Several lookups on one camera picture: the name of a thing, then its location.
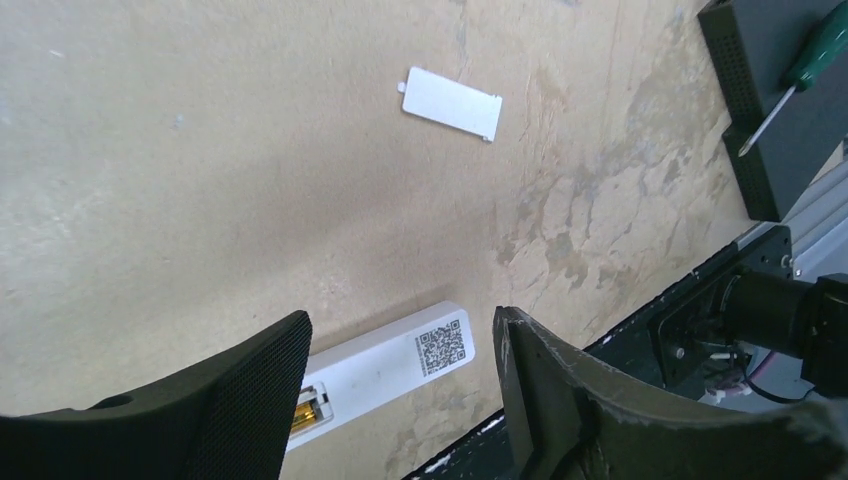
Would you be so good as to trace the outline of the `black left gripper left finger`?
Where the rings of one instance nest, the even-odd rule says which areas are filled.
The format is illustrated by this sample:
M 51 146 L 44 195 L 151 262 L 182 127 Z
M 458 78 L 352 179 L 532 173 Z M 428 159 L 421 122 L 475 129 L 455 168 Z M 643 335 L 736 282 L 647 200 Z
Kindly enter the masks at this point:
M 83 410 L 1 419 L 4 479 L 276 479 L 312 338 L 295 311 Z

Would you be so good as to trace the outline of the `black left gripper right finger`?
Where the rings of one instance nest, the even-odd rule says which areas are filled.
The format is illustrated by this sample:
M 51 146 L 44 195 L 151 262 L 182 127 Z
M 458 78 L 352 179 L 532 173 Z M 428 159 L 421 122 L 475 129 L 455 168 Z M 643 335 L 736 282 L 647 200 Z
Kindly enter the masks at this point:
M 693 401 L 642 382 L 499 307 L 493 340 L 521 479 L 843 479 L 847 404 L 764 413 Z

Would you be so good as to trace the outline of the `white air conditioner remote control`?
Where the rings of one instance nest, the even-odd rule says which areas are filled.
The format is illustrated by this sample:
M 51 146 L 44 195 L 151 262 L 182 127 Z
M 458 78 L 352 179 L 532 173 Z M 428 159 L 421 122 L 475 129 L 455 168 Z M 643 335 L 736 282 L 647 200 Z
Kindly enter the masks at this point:
M 291 451 L 444 376 L 475 357 L 468 313 L 444 301 L 309 357 L 297 406 L 319 421 L 292 436 Z

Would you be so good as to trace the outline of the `white battery compartment cover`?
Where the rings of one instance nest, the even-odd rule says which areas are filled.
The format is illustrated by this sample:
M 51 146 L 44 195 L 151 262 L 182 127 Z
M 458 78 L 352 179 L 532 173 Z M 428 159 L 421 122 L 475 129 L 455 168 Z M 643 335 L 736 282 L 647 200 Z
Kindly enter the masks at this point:
M 397 85 L 403 96 L 403 112 L 480 137 L 495 140 L 503 99 L 437 75 L 411 67 Z

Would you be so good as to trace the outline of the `gold battery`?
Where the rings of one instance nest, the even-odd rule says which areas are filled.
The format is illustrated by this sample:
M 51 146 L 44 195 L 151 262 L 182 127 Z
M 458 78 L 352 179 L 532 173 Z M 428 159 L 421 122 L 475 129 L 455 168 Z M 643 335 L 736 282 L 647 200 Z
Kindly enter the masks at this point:
M 299 404 L 294 412 L 294 418 L 291 426 L 291 435 L 297 435 L 300 432 L 312 428 L 318 421 L 320 410 L 314 406 L 312 402 L 303 402 Z

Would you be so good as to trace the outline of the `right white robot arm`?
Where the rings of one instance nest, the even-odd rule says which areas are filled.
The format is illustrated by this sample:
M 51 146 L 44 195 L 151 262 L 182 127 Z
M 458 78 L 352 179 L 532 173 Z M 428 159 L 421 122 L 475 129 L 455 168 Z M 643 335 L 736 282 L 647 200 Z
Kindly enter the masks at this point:
M 764 273 L 728 283 L 720 319 L 731 340 L 802 361 L 801 378 L 827 398 L 847 396 L 847 275 L 809 283 Z

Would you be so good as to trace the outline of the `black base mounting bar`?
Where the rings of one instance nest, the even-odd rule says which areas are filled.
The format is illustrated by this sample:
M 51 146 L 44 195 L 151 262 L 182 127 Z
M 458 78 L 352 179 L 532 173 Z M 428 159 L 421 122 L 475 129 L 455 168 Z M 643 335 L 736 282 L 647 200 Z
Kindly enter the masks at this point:
M 503 408 L 416 479 L 774 478 L 785 428 L 702 402 L 702 326 L 734 274 L 789 277 L 777 225 L 731 243 L 580 349 L 516 307 L 495 311 Z

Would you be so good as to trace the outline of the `black foam pad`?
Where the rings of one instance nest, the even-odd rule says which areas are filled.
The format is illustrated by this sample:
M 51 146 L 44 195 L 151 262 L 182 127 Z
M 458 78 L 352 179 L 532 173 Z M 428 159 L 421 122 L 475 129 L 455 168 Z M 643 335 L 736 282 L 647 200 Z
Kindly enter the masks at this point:
M 697 15 L 731 118 L 722 135 L 753 220 L 784 220 L 847 134 L 847 55 L 787 91 L 814 32 L 844 1 L 711 1 Z

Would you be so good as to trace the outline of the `aluminium frame rail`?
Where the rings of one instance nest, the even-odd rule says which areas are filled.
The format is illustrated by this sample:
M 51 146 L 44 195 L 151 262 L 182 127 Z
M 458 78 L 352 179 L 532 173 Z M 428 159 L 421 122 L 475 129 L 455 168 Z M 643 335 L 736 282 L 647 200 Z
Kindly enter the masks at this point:
M 847 143 L 816 174 L 785 224 L 792 234 L 794 277 L 812 282 L 847 271 Z

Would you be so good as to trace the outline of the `green handled screwdriver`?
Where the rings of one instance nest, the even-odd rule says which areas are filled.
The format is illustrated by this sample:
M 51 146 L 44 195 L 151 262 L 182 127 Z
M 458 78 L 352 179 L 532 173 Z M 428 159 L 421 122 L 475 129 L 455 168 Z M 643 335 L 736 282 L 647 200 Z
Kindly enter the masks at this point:
M 792 66 L 784 75 L 786 91 L 758 128 L 738 150 L 745 156 L 795 93 L 812 88 L 817 79 L 847 50 L 847 2 L 834 7 L 812 30 Z

